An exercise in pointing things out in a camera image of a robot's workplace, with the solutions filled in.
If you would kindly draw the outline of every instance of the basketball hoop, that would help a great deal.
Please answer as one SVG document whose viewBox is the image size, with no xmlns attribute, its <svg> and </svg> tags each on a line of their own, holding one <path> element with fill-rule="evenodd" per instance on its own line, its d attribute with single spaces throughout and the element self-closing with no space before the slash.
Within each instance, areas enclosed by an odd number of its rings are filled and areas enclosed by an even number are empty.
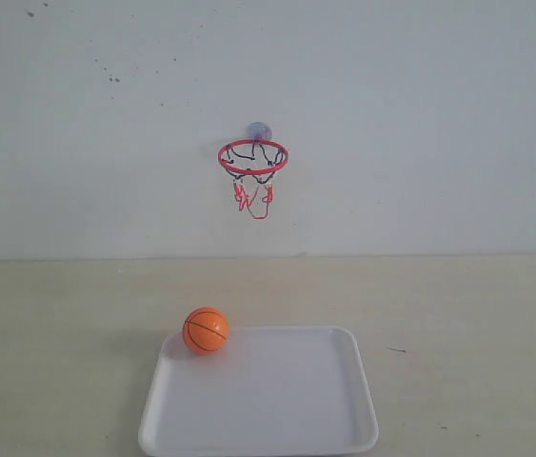
<svg viewBox="0 0 536 457">
<path fill-rule="evenodd" d="M 218 160 L 233 177 L 233 196 L 238 210 L 246 208 L 254 219 L 266 219 L 269 204 L 274 198 L 271 181 L 276 172 L 288 163 L 288 151 L 280 143 L 270 140 L 271 129 L 263 123 L 251 124 L 247 132 L 250 138 L 223 146 Z M 254 190 L 248 185 L 248 178 L 253 178 Z M 257 207 L 264 209 L 257 214 Z"/>
</svg>

